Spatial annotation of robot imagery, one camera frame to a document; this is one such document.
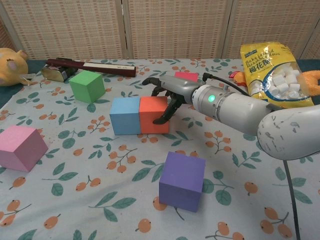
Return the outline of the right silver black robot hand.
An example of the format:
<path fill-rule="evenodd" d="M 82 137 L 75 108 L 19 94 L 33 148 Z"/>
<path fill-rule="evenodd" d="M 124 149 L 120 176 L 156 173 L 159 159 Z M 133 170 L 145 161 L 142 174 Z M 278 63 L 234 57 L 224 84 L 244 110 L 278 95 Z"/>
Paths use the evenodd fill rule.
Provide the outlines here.
<path fill-rule="evenodd" d="M 142 82 L 143 86 L 149 84 L 155 85 L 151 93 L 152 97 L 156 97 L 163 91 L 166 91 L 165 96 L 170 97 L 170 103 L 164 113 L 153 121 L 155 125 L 167 123 L 182 104 L 191 105 L 193 93 L 201 86 L 198 82 L 168 75 L 159 78 L 148 77 Z"/>

